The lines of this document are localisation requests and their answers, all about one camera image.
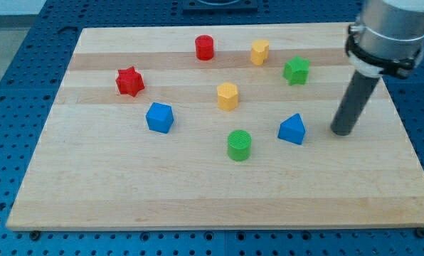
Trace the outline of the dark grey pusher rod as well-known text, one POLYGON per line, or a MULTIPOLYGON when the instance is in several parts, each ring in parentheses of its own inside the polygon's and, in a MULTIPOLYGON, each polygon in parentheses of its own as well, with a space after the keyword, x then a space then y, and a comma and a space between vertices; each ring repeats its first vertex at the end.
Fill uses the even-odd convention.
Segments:
POLYGON ((330 125, 339 136, 351 134, 380 78, 370 78, 355 71, 330 125))

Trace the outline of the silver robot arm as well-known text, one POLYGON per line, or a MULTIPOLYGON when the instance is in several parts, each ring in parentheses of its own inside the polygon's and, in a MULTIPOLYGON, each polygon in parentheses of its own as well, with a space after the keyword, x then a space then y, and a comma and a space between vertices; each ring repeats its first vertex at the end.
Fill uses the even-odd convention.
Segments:
POLYGON ((353 130, 384 75, 406 79, 424 56, 424 0, 368 0, 350 24, 345 53, 355 71, 330 125, 353 130))

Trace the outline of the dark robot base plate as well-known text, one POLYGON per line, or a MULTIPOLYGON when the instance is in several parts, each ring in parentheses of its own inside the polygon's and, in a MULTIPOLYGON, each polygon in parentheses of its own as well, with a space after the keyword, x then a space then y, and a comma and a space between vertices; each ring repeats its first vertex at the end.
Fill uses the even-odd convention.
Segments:
POLYGON ((258 0, 181 0, 184 13, 200 11, 257 11, 258 0))

